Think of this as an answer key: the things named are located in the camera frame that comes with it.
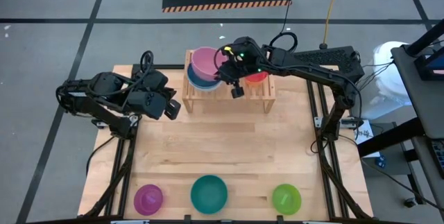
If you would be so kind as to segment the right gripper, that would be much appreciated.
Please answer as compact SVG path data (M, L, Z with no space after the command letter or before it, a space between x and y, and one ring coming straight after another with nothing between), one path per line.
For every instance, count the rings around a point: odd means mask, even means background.
M221 53L228 59L218 68L216 79L227 84L259 72L260 60L266 57L265 51L251 37L237 38L223 46Z

